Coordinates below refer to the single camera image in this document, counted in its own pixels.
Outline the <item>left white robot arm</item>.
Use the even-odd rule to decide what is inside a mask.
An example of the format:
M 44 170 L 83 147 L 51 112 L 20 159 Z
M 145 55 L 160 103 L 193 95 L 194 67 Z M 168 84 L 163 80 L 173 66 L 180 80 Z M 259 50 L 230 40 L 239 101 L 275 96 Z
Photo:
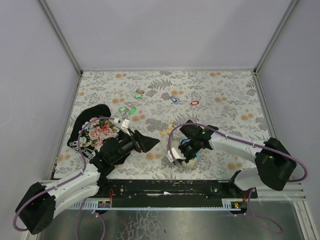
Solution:
M 36 182 L 30 186 L 15 213 L 27 231 L 36 235 L 65 209 L 85 198 L 106 195 L 109 188 L 107 176 L 115 166 L 122 165 L 131 152 L 147 153 L 159 142 L 159 139 L 144 136 L 138 130 L 109 137 L 104 140 L 85 170 L 50 184 Z

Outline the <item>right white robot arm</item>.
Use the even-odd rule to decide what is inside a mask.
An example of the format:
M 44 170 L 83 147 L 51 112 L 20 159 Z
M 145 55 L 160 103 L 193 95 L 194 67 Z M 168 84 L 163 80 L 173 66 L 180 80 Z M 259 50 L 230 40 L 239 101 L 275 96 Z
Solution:
M 171 162 L 187 164 L 202 149 L 223 151 L 243 158 L 255 164 L 255 168 L 240 170 L 230 180 L 243 191 L 260 186 L 282 191 L 297 166 L 283 144 L 273 137 L 255 142 L 225 133 L 218 127 L 192 121 L 183 124 L 179 130 L 188 141 L 170 148 L 167 157 Z

